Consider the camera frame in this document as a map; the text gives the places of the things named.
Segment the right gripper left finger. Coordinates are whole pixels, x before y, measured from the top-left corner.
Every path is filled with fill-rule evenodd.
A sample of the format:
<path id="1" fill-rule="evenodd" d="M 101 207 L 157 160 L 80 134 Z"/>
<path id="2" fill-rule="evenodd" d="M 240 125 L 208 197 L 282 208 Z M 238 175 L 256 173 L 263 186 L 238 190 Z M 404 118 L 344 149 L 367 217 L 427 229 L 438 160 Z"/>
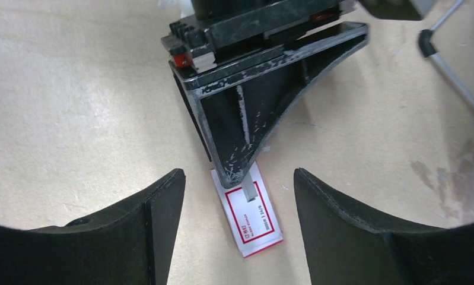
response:
<path id="1" fill-rule="evenodd" d="M 0 226 L 0 284 L 166 284 L 185 184 L 173 169 L 62 227 Z"/>

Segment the red white staples box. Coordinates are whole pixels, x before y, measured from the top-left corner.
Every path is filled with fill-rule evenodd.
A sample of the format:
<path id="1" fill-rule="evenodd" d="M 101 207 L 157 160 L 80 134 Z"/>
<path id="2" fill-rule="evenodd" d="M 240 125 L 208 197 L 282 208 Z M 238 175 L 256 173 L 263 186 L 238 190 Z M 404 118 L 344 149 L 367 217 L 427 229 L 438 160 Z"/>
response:
<path id="1" fill-rule="evenodd" d="M 256 163 L 249 175 L 257 197 L 248 201 L 244 185 L 222 187 L 216 170 L 211 170 L 217 193 L 227 216 L 237 247 L 244 258 L 262 252 L 283 241 L 283 235 L 272 203 Z"/>

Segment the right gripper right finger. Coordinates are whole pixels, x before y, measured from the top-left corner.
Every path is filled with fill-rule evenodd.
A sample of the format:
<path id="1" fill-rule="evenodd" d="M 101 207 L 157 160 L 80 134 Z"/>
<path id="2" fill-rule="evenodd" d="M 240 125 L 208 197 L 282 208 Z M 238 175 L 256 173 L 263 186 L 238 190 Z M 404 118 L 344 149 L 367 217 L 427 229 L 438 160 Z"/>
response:
<path id="1" fill-rule="evenodd" d="M 312 284 L 474 284 L 474 223 L 405 220 L 303 168 L 294 171 L 294 194 Z"/>

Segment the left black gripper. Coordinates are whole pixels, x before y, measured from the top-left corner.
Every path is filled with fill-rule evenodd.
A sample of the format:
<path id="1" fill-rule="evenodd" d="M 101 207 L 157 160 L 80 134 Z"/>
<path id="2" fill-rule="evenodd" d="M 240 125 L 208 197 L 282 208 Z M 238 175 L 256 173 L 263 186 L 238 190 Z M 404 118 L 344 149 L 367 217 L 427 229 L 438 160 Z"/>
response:
<path id="1" fill-rule="evenodd" d="M 368 43 L 366 23 L 342 22 L 216 68 L 243 42 L 336 21 L 354 1 L 192 1 L 161 42 L 174 79 L 221 185 L 242 183 L 280 120 L 319 79 Z M 194 71 L 181 69 L 191 67 Z"/>

